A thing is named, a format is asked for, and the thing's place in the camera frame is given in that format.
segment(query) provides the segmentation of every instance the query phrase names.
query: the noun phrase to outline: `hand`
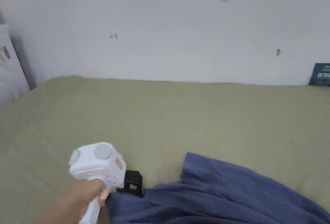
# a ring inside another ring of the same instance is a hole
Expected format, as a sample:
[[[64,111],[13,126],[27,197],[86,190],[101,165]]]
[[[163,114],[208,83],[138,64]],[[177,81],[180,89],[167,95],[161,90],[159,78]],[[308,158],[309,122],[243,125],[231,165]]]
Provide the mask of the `hand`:
[[[80,219],[85,215],[90,202],[99,195],[99,205],[105,206],[105,201],[109,196],[106,185],[100,179],[95,180],[78,180],[73,185],[70,195],[79,199],[81,203]]]

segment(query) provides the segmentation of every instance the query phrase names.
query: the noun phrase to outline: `printed label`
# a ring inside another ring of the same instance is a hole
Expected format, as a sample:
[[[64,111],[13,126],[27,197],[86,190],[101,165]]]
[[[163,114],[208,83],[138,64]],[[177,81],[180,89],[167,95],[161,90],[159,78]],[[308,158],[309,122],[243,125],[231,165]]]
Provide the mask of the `printed label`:
[[[116,157],[116,164],[119,166],[119,168],[121,170],[123,170],[123,164],[121,163],[121,161]]]

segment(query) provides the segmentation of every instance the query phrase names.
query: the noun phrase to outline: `white controller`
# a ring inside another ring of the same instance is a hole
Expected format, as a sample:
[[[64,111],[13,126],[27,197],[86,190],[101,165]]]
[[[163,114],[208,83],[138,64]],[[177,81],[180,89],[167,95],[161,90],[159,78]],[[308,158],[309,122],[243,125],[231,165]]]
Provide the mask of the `white controller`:
[[[124,187],[126,164],[110,143],[79,147],[72,152],[69,166],[70,173],[78,180],[101,179],[109,191],[113,187]],[[79,224],[96,224],[100,209],[97,196]]]

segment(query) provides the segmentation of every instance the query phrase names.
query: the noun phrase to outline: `gray button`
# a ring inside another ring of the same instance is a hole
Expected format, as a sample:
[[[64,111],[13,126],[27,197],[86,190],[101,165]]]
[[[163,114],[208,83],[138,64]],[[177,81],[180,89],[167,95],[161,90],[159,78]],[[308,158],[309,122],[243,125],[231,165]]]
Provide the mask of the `gray button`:
[[[111,148],[106,144],[98,144],[94,150],[94,155],[100,160],[107,160],[111,156]]]
[[[73,164],[75,164],[77,162],[79,156],[80,156],[80,150],[75,149],[72,152],[71,158],[69,160],[69,166],[72,166]]]

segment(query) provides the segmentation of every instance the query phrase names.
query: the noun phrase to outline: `black clip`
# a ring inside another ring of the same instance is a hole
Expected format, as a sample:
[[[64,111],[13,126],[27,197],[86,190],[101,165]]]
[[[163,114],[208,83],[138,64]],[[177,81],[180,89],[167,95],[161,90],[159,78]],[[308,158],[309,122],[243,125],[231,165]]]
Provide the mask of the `black clip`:
[[[131,193],[142,198],[144,196],[144,189],[142,185],[142,175],[140,172],[127,170],[125,173],[124,188],[117,188],[117,191]]]

